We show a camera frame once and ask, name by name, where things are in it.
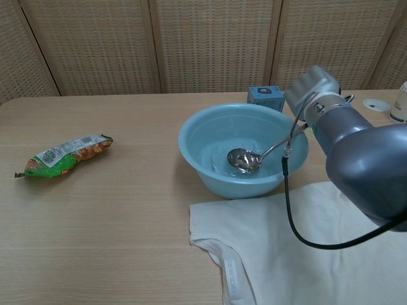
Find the wooden table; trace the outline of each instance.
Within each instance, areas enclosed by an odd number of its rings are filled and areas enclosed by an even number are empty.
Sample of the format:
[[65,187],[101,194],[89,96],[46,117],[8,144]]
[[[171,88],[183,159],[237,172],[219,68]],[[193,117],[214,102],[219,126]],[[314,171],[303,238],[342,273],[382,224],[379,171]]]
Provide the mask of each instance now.
[[[374,125],[397,90],[353,91]],[[189,204],[218,200],[182,159],[177,133],[246,93],[20,98],[0,107],[0,304],[221,304],[221,274],[189,244]],[[14,179],[36,153],[93,133],[114,138],[65,177]],[[327,180],[310,135],[291,187]],[[281,186],[274,192],[281,192]]]

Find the water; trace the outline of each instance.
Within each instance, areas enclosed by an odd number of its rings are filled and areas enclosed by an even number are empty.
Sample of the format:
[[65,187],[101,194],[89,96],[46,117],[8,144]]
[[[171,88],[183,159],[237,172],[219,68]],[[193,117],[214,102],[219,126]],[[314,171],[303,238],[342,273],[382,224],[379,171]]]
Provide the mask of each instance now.
[[215,141],[201,150],[199,157],[200,163],[206,169],[214,173],[220,173],[221,175],[238,179],[258,179],[281,172],[281,149],[269,154],[262,162],[260,169],[256,172],[240,173],[234,170],[226,159],[228,152],[234,148],[245,148],[260,154],[264,152],[268,146],[254,139],[246,138]]

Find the small blue box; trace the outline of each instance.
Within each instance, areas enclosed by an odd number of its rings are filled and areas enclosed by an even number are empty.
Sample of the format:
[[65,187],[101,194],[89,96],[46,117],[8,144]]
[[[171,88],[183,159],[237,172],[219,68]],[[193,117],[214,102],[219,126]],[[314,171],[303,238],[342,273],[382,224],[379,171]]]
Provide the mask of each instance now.
[[247,92],[247,103],[262,105],[282,112],[284,96],[278,86],[251,86]]

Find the white cup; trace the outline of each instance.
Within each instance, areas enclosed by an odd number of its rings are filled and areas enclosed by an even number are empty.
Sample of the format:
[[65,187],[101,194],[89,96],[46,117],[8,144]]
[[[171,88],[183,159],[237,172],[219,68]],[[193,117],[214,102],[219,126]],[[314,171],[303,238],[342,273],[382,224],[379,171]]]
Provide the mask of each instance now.
[[407,122],[407,81],[400,87],[399,94],[390,111],[390,119],[396,123]]

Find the metal ladle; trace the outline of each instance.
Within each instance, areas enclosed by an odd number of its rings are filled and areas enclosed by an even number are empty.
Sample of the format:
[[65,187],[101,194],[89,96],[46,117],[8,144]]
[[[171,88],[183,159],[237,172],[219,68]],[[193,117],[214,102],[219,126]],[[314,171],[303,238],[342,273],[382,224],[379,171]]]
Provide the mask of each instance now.
[[[307,124],[301,125],[294,130],[293,137],[299,135],[301,132],[308,128]],[[241,173],[253,173],[261,166],[261,162],[276,148],[287,142],[288,136],[282,139],[280,142],[274,144],[267,149],[263,154],[256,154],[248,149],[235,148],[228,153],[229,164]]]

